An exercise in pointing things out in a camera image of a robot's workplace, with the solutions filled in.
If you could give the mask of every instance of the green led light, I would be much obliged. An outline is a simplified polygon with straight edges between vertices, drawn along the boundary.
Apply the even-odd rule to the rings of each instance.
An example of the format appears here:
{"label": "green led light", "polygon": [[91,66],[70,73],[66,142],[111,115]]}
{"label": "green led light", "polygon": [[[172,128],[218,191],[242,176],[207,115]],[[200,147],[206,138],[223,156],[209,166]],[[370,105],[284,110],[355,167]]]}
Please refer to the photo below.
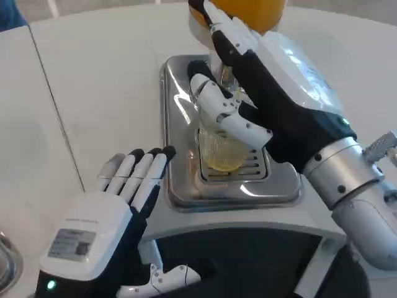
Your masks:
{"label": "green led light", "polygon": [[49,281],[49,282],[48,282],[48,284],[47,284],[47,290],[52,291],[52,290],[55,289],[55,287],[56,287],[56,281]]}

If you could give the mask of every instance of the stainless steel drip tray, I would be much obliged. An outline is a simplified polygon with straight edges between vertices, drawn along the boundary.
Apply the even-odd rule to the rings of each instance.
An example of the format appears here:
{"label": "stainless steel drip tray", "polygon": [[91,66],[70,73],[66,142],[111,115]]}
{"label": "stainless steel drip tray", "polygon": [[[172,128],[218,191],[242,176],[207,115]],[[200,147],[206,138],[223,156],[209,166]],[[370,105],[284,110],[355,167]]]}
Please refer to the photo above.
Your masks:
{"label": "stainless steel drip tray", "polygon": [[164,142],[177,155],[169,165],[166,199],[181,212],[290,207],[301,193],[300,177],[288,163],[278,164],[265,152],[251,150],[232,173],[209,168],[200,157],[199,113],[190,100],[187,65],[208,56],[175,56],[161,72]]}

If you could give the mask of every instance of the orange juice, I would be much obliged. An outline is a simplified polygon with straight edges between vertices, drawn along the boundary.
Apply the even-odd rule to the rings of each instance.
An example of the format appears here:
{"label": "orange juice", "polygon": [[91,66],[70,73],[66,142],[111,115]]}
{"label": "orange juice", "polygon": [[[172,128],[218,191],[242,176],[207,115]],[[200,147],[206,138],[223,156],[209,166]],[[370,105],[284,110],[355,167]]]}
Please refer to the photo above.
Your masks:
{"label": "orange juice", "polygon": [[[211,0],[229,16],[238,17],[255,31],[264,34],[275,27],[283,14],[287,0]],[[195,9],[192,14],[201,23],[204,19]]]}

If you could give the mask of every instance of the robotic hand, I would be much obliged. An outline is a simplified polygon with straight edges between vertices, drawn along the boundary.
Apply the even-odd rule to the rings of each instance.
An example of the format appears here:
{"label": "robotic hand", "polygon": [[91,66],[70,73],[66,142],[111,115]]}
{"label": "robotic hand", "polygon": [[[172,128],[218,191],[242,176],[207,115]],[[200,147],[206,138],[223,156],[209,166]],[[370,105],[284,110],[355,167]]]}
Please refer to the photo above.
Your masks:
{"label": "robotic hand", "polygon": [[149,283],[122,282],[156,204],[174,147],[116,154],[102,168],[98,191],[76,198],[40,259],[35,297],[154,297],[201,280],[191,267],[166,273],[150,266]]}
{"label": "robotic hand", "polygon": [[396,136],[388,133],[363,150],[336,93],[290,39],[275,32],[262,37],[208,1],[189,4],[204,16],[216,52],[255,105],[236,106],[208,67],[195,61],[188,73],[200,108],[242,142],[291,163],[362,256],[374,267],[396,270],[397,218],[385,199],[397,191],[375,164],[390,152],[397,156],[391,151]]}

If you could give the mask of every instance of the white countertop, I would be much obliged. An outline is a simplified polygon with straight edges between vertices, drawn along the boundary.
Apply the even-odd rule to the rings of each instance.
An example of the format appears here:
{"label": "white countertop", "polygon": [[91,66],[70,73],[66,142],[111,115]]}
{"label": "white countertop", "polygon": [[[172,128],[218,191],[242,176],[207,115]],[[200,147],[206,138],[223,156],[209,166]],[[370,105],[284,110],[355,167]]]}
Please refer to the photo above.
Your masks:
{"label": "white countertop", "polygon": [[24,270],[6,297],[33,293],[38,257],[81,184],[29,29],[0,34],[0,230]]}
{"label": "white countertop", "polygon": [[[191,36],[187,18],[187,6],[181,3],[32,24],[86,190],[94,188],[103,162],[115,152],[161,145],[159,69],[170,56],[207,53]],[[279,31],[297,41],[337,90],[364,145],[397,127],[391,108],[397,93],[396,27],[288,8]],[[0,137],[7,140],[0,147],[0,156],[7,156],[0,159],[0,229],[27,260],[21,282],[7,297],[25,297],[34,288],[38,256],[81,185],[27,28],[0,34],[0,66],[0,90],[6,94],[0,102],[6,107],[0,109],[0,122],[6,122],[0,126]],[[394,168],[381,166],[391,181],[397,181]],[[159,200],[145,237],[239,226],[344,238],[321,199],[304,183],[304,200],[289,209],[181,214]]]}

